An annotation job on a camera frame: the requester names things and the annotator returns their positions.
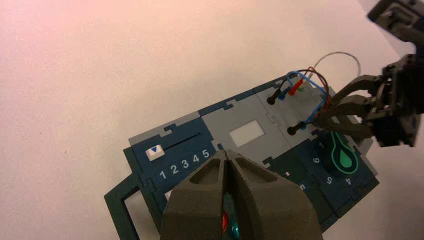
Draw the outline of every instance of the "white background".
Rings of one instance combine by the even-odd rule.
[[[131,172],[129,137],[329,52],[378,74],[399,56],[365,15],[353,0],[1,1],[1,238],[118,239],[103,196]],[[318,70],[337,91],[355,66]],[[423,239],[423,147],[374,145],[380,185],[324,238]]]

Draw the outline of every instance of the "red light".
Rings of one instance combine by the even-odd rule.
[[[225,233],[228,228],[228,214],[222,211],[222,232]]]

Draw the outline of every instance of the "handle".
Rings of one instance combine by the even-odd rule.
[[[140,190],[137,177],[134,174],[127,176],[117,186],[104,195],[116,231],[121,240],[140,240],[125,200]]]

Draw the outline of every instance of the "robotic arm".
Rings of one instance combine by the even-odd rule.
[[[371,10],[371,21],[398,39],[412,42],[416,54],[389,64],[381,75],[355,78],[332,97],[328,109],[313,123],[316,127],[356,139],[375,136],[381,147],[401,142],[414,146],[424,112],[423,16],[424,3],[417,0],[382,0]],[[371,96],[349,95],[357,90],[367,90]],[[341,117],[349,115],[362,118],[362,123]]]

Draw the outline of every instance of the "white rectangle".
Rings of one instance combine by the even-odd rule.
[[[235,145],[239,148],[264,135],[259,123],[254,120],[229,132]]]
[[[168,200],[168,201],[170,200],[171,193],[172,193],[172,189],[165,193],[166,200]]]
[[[165,155],[165,152],[162,149],[161,145],[156,145],[156,146],[153,146],[153,147],[147,149],[146,155],[147,155],[147,157],[150,161],[153,161],[153,160]]]

